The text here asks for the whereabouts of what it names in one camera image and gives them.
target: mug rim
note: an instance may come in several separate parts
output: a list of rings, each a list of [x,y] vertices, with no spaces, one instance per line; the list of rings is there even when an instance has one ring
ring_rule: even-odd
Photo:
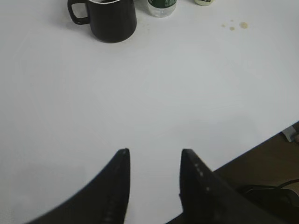
[[[89,0],[89,1],[92,2],[92,3],[95,3],[95,4],[108,5],[108,4],[116,3],[120,0],[114,0],[114,1],[110,1],[110,2],[98,2],[98,1],[95,1],[95,0]]]

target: brown floor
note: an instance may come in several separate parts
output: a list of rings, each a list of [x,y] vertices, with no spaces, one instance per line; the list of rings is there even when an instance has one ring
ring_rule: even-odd
[[[299,144],[277,134],[216,170],[233,188],[257,184],[278,186],[299,179]],[[299,194],[299,183],[285,187]]]

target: brown spill spot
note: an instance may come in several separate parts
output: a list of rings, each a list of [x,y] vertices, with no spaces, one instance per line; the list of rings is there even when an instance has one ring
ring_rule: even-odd
[[[241,27],[242,29],[247,29],[247,28],[248,28],[248,24],[245,23],[245,22],[241,22],[241,23],[240,23],[240,27]]]

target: bottle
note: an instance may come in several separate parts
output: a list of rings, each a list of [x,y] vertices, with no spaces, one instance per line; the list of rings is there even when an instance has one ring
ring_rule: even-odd
[[[177,0],[148,0],[149,12],[156,17],[169,16],[176,4]]]
[[[201,6],[209,6],[212,4],[212,2],[213,0],[195,0],[195,3]]]

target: mug handle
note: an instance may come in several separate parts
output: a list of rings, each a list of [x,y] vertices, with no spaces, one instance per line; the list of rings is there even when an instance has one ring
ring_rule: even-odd
[[[78,25],[84,25],[89,23],[89,17],[84,17],[84,18],[78,18],[75,16],[74,11],[72,9],[73,4],[77,3],[86,3],[86,0],[68,0],[67,1],[67,8],[69,9],[69,13],[71,16],[71,20],[73,20],[74,23]]]

